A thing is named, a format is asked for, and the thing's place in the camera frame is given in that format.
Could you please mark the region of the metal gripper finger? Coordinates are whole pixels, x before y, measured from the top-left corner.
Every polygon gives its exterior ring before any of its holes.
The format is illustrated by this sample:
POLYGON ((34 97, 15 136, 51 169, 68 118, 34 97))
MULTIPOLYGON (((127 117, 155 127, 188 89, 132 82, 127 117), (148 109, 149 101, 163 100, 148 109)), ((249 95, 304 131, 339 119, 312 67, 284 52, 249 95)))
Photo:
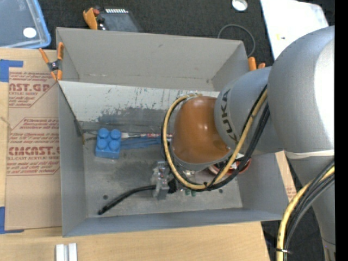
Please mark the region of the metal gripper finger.
POLYGON ((168 184, 157 183, 154 190, 154 198, 157 200, 164 200, 169 193, 170 187, 168 184))
POLYGON ((168 183, 169 166, 166 161, 158 161, 153 169, 151 183, 168 183))

